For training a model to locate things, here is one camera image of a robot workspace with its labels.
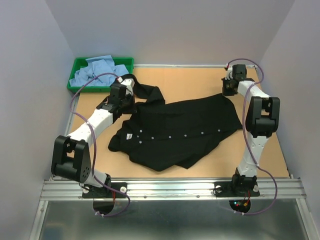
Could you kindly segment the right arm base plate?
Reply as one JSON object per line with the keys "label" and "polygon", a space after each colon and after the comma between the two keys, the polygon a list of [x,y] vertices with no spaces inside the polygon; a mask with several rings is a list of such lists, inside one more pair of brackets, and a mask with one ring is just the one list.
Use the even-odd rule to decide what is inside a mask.
{"label": "right arm base plate", "polygon": [[234,185],[231,181],[219,181],[214,183],[213,194],[218,198],[231,197],[259,197],[260,192],[254,191],[253,186]]}

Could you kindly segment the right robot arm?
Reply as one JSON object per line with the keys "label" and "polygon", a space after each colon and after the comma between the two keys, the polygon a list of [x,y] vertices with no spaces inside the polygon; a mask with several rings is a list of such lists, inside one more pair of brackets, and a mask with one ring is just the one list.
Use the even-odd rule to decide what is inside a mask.
{"label": "right robot arm", "polygon": [[217,197],[259,196],[257,172],[261,168],[260,158],[269,138],[279,126],[280,99],[264,93],[252,78],[247,77],[244,64],[228,63],[226,76],[222,78],[222,94],[244,97],[242,109],[242,132],[245,150],[231,181],[221,182],[215,187]]}

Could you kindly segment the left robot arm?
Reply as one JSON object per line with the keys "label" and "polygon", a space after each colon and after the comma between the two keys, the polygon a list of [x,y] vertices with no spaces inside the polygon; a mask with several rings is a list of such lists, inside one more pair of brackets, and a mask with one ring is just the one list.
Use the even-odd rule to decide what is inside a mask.
{"label": "left robot arm", "polygon": [[110,94],[93,111],[84,123],[66,136],[60,135],[54,141],[51,173],[55,176],[73,180],[82,186],[94,187],[100,197],[111,191],[126,196],[126,193],[111,188],[110,176],[95,170],[97,157],[97,137],[113,125],[123,114],[132,113],[135,103],[134,80],[125,79],[111,86]]}

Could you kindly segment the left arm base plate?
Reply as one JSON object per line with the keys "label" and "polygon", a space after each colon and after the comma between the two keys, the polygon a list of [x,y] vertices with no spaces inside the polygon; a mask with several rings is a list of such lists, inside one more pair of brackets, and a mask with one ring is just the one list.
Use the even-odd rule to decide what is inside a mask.
{"label": "left arm base plate", "polygon": [[[111,187],[117,191],[121,190],[121,187],[127,188],[126,182],[112,182]],[[85,184],[82,187],[82,198],[83,199],[111,199],[113,193],[105,187],[95,187]]]}

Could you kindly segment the black long sleeve shirt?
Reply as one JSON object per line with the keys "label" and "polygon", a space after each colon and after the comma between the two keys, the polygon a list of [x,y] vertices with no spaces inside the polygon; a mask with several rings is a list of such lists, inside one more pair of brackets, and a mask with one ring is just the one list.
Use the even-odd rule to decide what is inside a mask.
{"label": "black long sleeve shirt", "polygon": [[189,169],[221,141],[242,129],[234,104],[221,93],[167,104],[157,86],[134,82],[130,119],[111,138],[108,149],[157,172]]}

